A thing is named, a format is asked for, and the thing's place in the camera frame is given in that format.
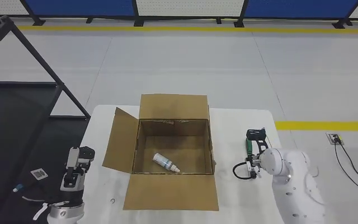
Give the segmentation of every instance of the bottle cap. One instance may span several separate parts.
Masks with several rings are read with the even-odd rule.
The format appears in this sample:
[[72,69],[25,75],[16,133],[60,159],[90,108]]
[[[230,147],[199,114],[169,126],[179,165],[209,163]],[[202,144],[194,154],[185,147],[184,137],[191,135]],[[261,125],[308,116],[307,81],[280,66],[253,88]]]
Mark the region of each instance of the bottle cap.
[[180,172],[176,165],[172,165],[172,167],[170,167],[170,170],[173,172]]

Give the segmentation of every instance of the wall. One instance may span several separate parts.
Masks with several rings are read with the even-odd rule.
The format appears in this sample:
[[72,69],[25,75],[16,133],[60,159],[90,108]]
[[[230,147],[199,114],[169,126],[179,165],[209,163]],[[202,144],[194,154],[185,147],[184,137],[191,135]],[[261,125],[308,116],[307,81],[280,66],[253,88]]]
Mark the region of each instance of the wall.
[[[135,0],[26,0],[36,15],[134,16]],[[238,17],[244,0],[136,0],[140,16]],[[246,17],[340,18],[357,0],[249,0]],[[0,0],[0,15],[26,15],[19,0]],[[352,18],[358,17],[355,11]]]

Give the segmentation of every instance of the white wall panel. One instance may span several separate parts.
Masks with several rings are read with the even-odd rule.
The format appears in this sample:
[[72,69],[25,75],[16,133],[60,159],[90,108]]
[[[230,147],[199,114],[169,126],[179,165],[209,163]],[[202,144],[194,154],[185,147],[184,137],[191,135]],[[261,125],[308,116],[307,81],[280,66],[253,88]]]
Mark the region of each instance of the white wall panel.
[[137,0],[140,16],[240,16],[244,0]]
[[350,18],[358,18],[358,7],[354,10],[354,12],[351,14]]
[[28,15],[19,0],[0,0],[0,15]]

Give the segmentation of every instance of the yellow line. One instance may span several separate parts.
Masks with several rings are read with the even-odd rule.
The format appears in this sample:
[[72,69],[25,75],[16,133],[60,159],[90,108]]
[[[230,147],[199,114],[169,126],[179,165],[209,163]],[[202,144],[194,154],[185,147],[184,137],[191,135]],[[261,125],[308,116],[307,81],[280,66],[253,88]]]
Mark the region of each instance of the yellow line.
[[358,29],[301,29],[257,27],[173,27],[173,26],[18,26],[21,30],[35,31],[199,31],[199,32],[280,32],[305,34],[358,34]]
[[358,131],[358,122],[275,122],[277,130],[345,130]]

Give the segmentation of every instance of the qr code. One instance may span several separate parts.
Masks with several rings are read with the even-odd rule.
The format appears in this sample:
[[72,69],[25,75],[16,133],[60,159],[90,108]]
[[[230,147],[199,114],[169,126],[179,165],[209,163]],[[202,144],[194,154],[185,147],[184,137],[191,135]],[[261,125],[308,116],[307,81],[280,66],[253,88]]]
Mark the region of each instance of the qr code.
[[31,173],[36,178],[36,180],[42,180],[49,176],[43,169],[32,170]]

